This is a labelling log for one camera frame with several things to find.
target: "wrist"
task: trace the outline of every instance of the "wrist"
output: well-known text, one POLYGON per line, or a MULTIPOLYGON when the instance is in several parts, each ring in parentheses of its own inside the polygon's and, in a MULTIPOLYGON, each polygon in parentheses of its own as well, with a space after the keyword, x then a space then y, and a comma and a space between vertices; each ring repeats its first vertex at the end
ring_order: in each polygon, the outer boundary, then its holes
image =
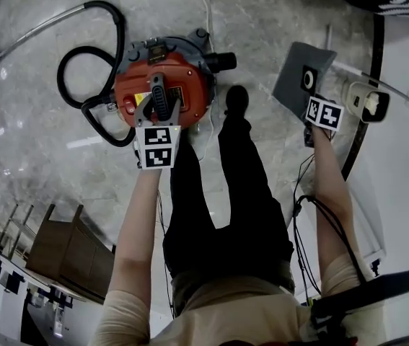
POLYGON ((140 169, 140 176, 143 178, 160 178, 162 169, 140 169))
POLYGON ((324 136, 328 140, 331 139, 332 132, 331 130, 327 130, 326 128, 321 128, 316 125, 312 125, 312 132, 316 137, 324 136))

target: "black strap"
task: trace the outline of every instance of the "black strap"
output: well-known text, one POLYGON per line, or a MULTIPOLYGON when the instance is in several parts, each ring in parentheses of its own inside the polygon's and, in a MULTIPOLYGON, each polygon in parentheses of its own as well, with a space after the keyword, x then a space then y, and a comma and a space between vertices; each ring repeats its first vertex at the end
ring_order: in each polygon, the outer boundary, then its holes
POLYGON ((316 301, 312 317, 343 314, 409 292, 409 271, 381 275, 359 287, 316 301))

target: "black shoe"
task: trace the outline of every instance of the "black shoe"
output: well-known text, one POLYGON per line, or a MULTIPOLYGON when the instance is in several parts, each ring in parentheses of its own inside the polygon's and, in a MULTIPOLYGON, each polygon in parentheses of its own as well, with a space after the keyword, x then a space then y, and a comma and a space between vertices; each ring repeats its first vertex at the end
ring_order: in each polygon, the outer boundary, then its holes
POLYGON ((225 115, 244 117, 249 106, 249 95, 243 86, 233 86, 227 92, 227 110, 225 115))

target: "wooden cabinet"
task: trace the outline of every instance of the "wooden cabinet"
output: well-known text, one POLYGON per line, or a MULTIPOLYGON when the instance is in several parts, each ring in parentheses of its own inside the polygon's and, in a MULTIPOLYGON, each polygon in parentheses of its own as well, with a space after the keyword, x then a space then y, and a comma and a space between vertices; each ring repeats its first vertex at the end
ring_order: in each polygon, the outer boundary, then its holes
POLYGON ((110 284, 114 254, 80 219, 83 207, 77 208, 71 222, 52 221, 55 205, 49 207, 26 268, 102 303, 110 284))

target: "beige shirt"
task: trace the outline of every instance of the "beige shirt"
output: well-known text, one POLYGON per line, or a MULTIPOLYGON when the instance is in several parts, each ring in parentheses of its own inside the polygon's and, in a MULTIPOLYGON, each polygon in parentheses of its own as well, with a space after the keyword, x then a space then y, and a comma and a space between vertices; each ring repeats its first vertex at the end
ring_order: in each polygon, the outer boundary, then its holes
MULTIPOLYGON (((366 279, 369 268, 359 259, 366 279)), ((337 258, 325 271, 322 295, 330 296, 359 284, 349 256, 337 258)), ((220 345, 239 340, 252 345, 315 339, 309 327, 310 308, 290 293, 257 278, 226 278, 200 288, 184 312, 154 339, 149 336, 149 309, 130 293, 110 291, 102 320, 90 345, 220 345)), ((360 345, 385 341, 382 305, 347 315, 347 332, 360 345)))

